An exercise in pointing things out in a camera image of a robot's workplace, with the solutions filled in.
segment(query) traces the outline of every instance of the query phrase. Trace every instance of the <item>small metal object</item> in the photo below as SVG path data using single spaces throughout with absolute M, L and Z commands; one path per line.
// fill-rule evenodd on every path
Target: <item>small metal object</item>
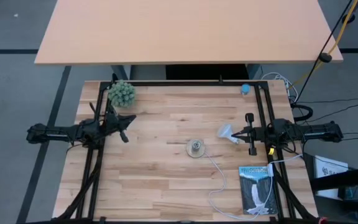
M 186 152 L 193 158 L 199 158 L 205 153 L 205 145 L 202 140 L 192 139 L 186 145 Z

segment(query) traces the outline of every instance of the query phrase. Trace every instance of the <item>green spiky ball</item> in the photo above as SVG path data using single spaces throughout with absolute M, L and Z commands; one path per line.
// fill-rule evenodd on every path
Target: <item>green spiky ball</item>
M 135 102 L 135 87 L 120 80 L 111 86 L 108 97 L 113 106 L 130 107 Z

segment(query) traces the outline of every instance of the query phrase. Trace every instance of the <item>black metal frame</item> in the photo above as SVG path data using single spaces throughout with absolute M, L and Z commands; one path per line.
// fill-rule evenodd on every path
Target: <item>black metal frame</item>
M 267 104 L 267 111 L 269 115 L 269 119 L 273 120 L 274 112 L 273 112 L 273 105 L 270 98 L 270 92 L 269 92 L 269 86 L 267 81 L 244 81 L 244 82 L 224 82 L 222 80 L 216 80 L 216 81 L 205 81 L 205 82 L 131 82 L 134 86 L 241 86 L 242 84 L 249 84 L 254 87 L 255 90 L 255 96 L 257 100 L 257 106 L 259 109 L 259 116 L 260 116 L 260 122 L 262 127 L 267 129 L 267 122 L 265 119 L 265 113 L 264 113 L 264 107 L 263 107 L 263 101 L 261 97 L 260 90 L 264 91 L 265 100 Z M 95 112 L 95 119 L 99 120 L 99 118 L 103 115 L 100 115 L 101 107 L 103 105 L 103 93 L 107 89 L 107 87 L 111 84 L 111 82 L 102 82 L 99 87 L 99 95 L 98 100 L 96 104 L 96 112 Z M 85 162 L 85 169 L 83 173 L 83 180 L 82 180 L 82 186 L 79 194 L 74 199 L 73 203 L 67 208 L 65 213 L 63 213 L 58 218 L 54 218 L 51 221 L 48 222 L 39 222 L 39 223 L 95 223 L 93 221 L 94 216 L 94 210 L 96 206 L 96 197 L 98 193 L 98 184 L 99 184 L 99 176 L 100 176 L 100 170 L 101 170 L 101 164 L 103 161 L 103 151 L 104 151 L 104 139 L 101 140 L 99 148 L 89 148 L 86 162 Z M 97 160 L 96 164 L 94 166 L 94 169 L 92 173 L 90 174 L 90 168 L 91 168 L 91 161 L 93 156 L 93 151 L 98 150 Z M 273 161 L 273 156 L 269 155 L 270 148 L 268 145 L 265 145 L 267 160 L 269 162 Z M 283 159 L 283 154 L 281 149 L 277 150 L 278 158 Z M 295 195 L 290 191 L 290 188 L 288 186 L 288 177 L 287 177 L 287 170 L 285 168 L 284 163 L 280 164 L 280 172 L 283 177 L 281 177 L 280 173 L 276 170 L 274 167 L 275 172 L 275 178 L 273 183 L 273 190 L 275 193 L 275 200 L 277 203 L 278 208 L 278 220 L 284 220 L 285 223 L 297 223 L 300 220 L 296 219 L 295 215 L 295 209 L 293 206 L 293 202 L 300 205 L 300 202 L 297 200 Z M 283 215 L 283 209 L 281 204 L 281 198 L 280 198 L 280 192 L 278 191 L 278 183 L 282 186 L 282 188 L 286 191 L 289 191 L 289 195 L 285 194 L 288 208 L 289 208 L 289 218 L 284 218 Z M 91 200 L 89 203 L 89 209 L 88 214 L 86 218 L 83 218 L 83 208 L 84 208 L 84 197 L 86 192 L 89 190 L 90 186 L 93 185 L 92 191 L 91 191 Z M 76 216 L 75 219 L 70 219 L 70 217 L 73 215 L 73 212 L 76 210 Z M 304 211 L 300 211 L 300 214 L 303 218 L 308 218 L 310 221 L 313 220 L 315 222 L 316 218 L 310 215 L 306 209 Z M 100 221 L 100 223 L 123 223 L 123 222 L 105 222 L 103 219 Z M 272 219 L 269 222 L 220 222 L 220 223 L 275 223 L 276 219 L 275 217 L 272 217 Z M 151 223 L 151 222 L 124 222 L 124 223 Z

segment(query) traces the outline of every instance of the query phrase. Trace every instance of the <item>light wood desk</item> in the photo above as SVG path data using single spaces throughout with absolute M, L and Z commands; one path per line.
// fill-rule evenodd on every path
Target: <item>light wood desk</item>
M 85 83 L 76 123 L 93 117 L 88 103 L 96 104 L 99 83 Z M 269 81 L 269 89 L 276 118 L 293 121 L 283 83 Z M 208 158 L 194 159 L 187 155 L 185 146 L 189 139 L 202 139 L 207 152 L 227 177 L 227 189 L 213 196 L 217 207 L 242 215 L 238 167 L 265 166 L 264 144 L 256 142 L 258 155 L 249 156 L 248 144 L 235 145 L 216 137 L 216 132 L 224 123 L 232 124 L 234 131 L 241 130 L 246 125 L 246 113 L 253 113 L 254 126 L 260 126 L 253 87 L 248 95 L 242 96 L 239 86 L 137 86 L 135 105 L 117 111 L 137 117 L 126 131 L 129 143 L 123 143 L 117 133 L 106 138 L 95 219 L 105 216 L 108 220 L 233 221 L 209 205 L 208 192 L 219 189 L 223 180 Z M 87 149 L 81 147 L 68 152 L 54 217 L 78 193 L 86 154 Z M 284 156 L 293 154 L 284 152 Z M 295 159 L 286 166 L 292 191 L 317 216 L 305 163 Z M 282 192 L 281 201 L 288 217 Z M 265 215 L 257 218 L 268 219 Z
M 329 33 L 317 0 L 58 0 L 35 62 L 312 62 Z

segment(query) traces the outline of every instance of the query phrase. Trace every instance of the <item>desk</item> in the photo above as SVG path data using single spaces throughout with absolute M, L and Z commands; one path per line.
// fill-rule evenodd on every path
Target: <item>desk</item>
M 282 81 L 268 83 L 276 118 L 293 121 Z M 99 86 L 100 82 L 85 83 L 76 123 L 93 118 L 88 103 L 96 104 Z M 227 189 L 213 197 L 218 208 L 242 215 L 238 167 L 265 166 L 264 144 L 256 142 L 258 155 L 249 156 L 248 144 L 235 145 L 216 137 L 216 132 L 224 123 L 232 124 L 235 131 L 241 130 L 246 125 L 246 113 L 253 113 L 254 126 L 260 126 L 253 87 L 248 95 L 242 96 L 240 86 L 137 86 L 135 98 L 131 109 L 117 108 L 123 115 L 137 115 L 126 131 L 129 143 L 123 143 L 117 133 L 106 138 L 94 218 L 233 221 L 210 207 L 208 192 L 219 189 L 223 180 L 208 158 L 193 159 L 187 155 L 185 146 L 189 139 L 202 139 L 207 152 L 227 177 Z M 54 217 L 59 216 L 78 193 L 87 151 L 76 147 L 68 152 Z M 284 156 L 289 158 L 293 154 L 284 152 Z M 317 217 L 305 163 L 295 159 L 287 162 L 286 167 L 292 191 Z M 287 217 L 283 192 L 281 200 Z M 261 215 L 257 220 L 269 220 L 269 217 Z
M 314 62 L 329 33 L 317 0 L 59 0 L 35 62 Z

